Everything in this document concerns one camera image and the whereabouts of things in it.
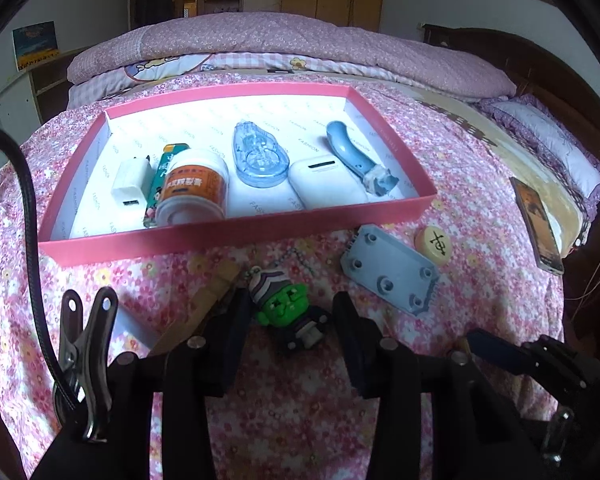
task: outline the pink comforter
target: pink comforter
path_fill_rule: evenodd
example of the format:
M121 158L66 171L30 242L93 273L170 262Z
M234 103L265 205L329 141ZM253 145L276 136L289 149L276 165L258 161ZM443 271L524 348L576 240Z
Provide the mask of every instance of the pink comforter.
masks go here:
M276 80L268 76L266 80ZM263 80L261 76L192 74L141 94L174 89ZM451 120L382 83L342 81L298 75L300 81L354 86L398 131L440 190L419 222L384 226L411 244L426 224L446 230L454 243L442 270L430 311L418 318L402 314L350 282L339 269L351 232L296 240L218 248L120 260L61 269L41 257L46 320L58 344L59 305L74 288L88 308L100 286L113 286L122 304L156 330L163 330L208 280L221 258L245 266L267 264L295 248L282 266L295 280L308 283L312 301L329 307L333 294L348 290L364 316L387 335L414 351L443 354L469 328L480 326L517 344L541 333L560 337L562 282L536 267L525 225L509 185L509 170L487 147ZM38 197L38 220L77 143L91 121L113 101L60 114L40 128L23 149ZM49 373L40 353L25 274L23 213L11 168L0 170L0 410L31 473L58 429ZM139 349L133 340L117 342ZM499 388L523 415L547 417L554 402L530 379L502 374ZM361 400L349 384L336 337L315 351L288 359L275 354L266 332L252 326L235 385L223 399L207 401L212 449L220 479L242 478L250 470L259 479L363 478L374 435L377 403ZM152 426L160 428L159 412ZM430 406L423 410L423 468L429 470ZM158 478L160 438L152 437L151 467Z
M464 98L514 95L502 71L473 54L337 27L281 12L224 12L137 28L79 54L67 78L80 84L143 60L199 52L272 52L380 67Z

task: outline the plastic jar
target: plastic jar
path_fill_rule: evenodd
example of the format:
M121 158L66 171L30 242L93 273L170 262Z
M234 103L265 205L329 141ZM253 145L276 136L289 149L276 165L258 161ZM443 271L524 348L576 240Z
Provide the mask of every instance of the plastic jar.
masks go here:
M222 157L209 150L183 150L167 168L155 210L156 224L163 227L224 219L228 186L229 169Z

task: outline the headboard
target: headboard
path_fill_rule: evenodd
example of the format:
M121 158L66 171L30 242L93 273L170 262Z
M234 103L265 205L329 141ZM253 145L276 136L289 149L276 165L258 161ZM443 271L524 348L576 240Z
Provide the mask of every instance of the headboard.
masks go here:
M600 159L600 97L569 65L532 41L490 28L424 25L424 41L470 52L507 73L517 95L531 93Z

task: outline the bolt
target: bolt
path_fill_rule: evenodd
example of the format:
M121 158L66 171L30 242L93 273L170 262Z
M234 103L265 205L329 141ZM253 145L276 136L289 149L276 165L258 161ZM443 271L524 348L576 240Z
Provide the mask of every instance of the bolt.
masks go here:
M195 335L187 339L187 346L193 349L199 349L206 345L206 339L201 335Z
M451 360L455 362L457 365L464 366L469 362L469 356L464 352L459 350L455 350L451 352Z
M383 337L380 340L380 348L393 352L398 348L398 342L393 337Z
M133 352L124 352L116 357L116 362L121 366L126 366L131 364L136 358L136 354Z

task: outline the floral bedsheet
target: floral bedsheet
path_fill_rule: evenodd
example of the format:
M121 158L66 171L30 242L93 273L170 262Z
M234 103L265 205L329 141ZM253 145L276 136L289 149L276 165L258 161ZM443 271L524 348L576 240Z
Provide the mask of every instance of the floral bedsheet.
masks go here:
M164 330L222 258L247 266L282 259L294 280L308 283L315 304L329 308L348 290L359 312L385 335L416 352L442 355L476 326L520 344L541 333L562 336L562 281L536 267L522 216L509 184L510 171L488 147L457 124L381 82L321 75L240 76L190 74L133 96L63 112L23 145L38 197L38 221L70 155L98 113L114 102L181 88L253 80L331 82L356 88L384 115L435 182L439 195L417 222L385 225L413 246L426 224L444 229L454 244L441 269L430 310L414 318L350 282L339 260L353 232L334 232L244 248L217 248L154 258L61 268L41 256L46 320L57 349L59 305L74 288L88 310L99 287L113 286L122 305L157 331ZM36 341L24 257L24 218L13 170L0 170L0 410L30 474L58 430L50 375ZM131 337L123 349L146 352ZM523 415L547 418L555 403L531 379L493 372L490 378ZM220 479L364 478L378 404L350 386L336 336L315 350L284 358L264 329L251 327L234 386L223 399L208 399L212 450ZM160 478L160 399L154 405L152 478ZM422 469L431 460L430 406L423 401Z

